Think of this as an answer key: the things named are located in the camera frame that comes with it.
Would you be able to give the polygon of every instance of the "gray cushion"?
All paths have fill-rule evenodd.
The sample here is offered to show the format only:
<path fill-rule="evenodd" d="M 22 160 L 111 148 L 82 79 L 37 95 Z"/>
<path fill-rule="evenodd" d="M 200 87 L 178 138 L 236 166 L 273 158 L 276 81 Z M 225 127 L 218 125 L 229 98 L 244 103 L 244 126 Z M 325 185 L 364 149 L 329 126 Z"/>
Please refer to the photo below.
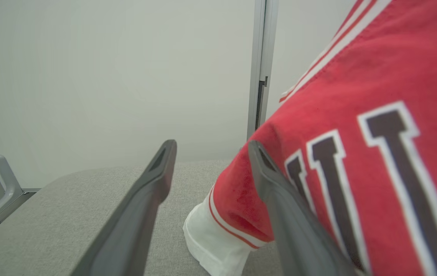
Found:
<path fill-rule="evenodd" d="M 182 226 L 229 161 L 177 163 L 157 213 L 146 275 L 207 275 L 187 251 Z M 142 168 L 66 175 L 42 188 L 0 225 L 0 275 L 69 275 Z M 273 243 L 251 253 L 244 275 L 281 275 Z"/>

